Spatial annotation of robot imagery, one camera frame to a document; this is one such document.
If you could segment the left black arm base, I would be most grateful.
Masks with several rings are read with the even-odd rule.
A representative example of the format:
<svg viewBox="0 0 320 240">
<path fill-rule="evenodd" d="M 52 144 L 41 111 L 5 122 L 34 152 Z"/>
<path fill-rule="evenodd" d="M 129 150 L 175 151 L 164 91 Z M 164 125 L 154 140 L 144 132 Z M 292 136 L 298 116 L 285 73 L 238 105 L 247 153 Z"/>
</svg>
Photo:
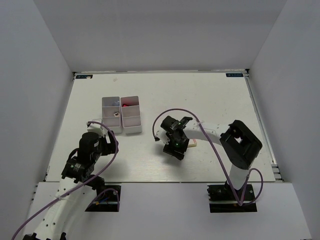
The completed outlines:
<svg viewBox="0 0 320 240">
<path fill-rule="evenodd" d="M 120 210 L 121 184 L 105 184 L 97 190 L 96 197 L 86 208 L 86 212 L 117 213 Z"/>
</svg>

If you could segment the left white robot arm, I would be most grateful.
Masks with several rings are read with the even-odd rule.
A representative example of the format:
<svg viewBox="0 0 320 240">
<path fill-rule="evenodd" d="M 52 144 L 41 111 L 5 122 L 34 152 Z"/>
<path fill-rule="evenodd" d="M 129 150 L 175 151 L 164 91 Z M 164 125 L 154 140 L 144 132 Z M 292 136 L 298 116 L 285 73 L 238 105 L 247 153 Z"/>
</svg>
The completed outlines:
<svg viewBox="0 0 320 240">
<path fill-rule="evenodd" d="M 44 212 L 42 220 L 25 240 L 65 240 L 72 225 L 94 202 L 100 201 L 107 192 L 119 198 L 119 192 L 106 187 L 99 174 L 93 174 L 101 156 L 118 153 L 118 142 L 113 131 L 107 133 L 88 131 L 82 135 L 78 147 L 73 149 L 61 173 L 61 180 L 54 199 L 30 217 L 33 220 Z"/>
</svg>

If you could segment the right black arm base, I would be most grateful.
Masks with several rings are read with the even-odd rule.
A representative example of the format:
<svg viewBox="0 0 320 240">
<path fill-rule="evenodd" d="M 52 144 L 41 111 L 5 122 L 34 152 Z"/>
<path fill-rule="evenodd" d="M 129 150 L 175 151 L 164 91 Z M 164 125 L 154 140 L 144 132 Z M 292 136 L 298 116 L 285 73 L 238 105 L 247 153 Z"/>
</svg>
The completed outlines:
<svg viewBox="0 0 320 240">
<path fill-rule="evenodd" d="M 256 213 L 257 205 L 253 186 L 248 184 L 244 192 L 242 206 L 238 204 L 227 184 L 213 184 L 207 186 L 210 213 Z"/>
</svg>

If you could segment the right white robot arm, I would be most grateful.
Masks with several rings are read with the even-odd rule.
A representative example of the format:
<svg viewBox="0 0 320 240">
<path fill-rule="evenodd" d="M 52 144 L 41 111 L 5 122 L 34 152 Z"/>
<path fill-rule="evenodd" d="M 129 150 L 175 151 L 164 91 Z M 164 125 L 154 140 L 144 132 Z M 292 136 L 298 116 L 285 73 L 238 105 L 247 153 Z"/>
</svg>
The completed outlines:
<svg viewBox="0 0 320 240">
<path fill-rule="evenodd" d="M 250 168 L 263 147 L 261 141 L 240 120 L 223 125 L 201 123 L 187 116 L 181 120 L 167 116 L 156 132 L 155 139 L 164 143 L 164 153 L 180 161 L 184 159 L 190 140 L 222 146 L 231 162 L 228 174 L 231 183 L 225 187 L 225 192 L 233 200 L 243 195 Z"/>
</svg>

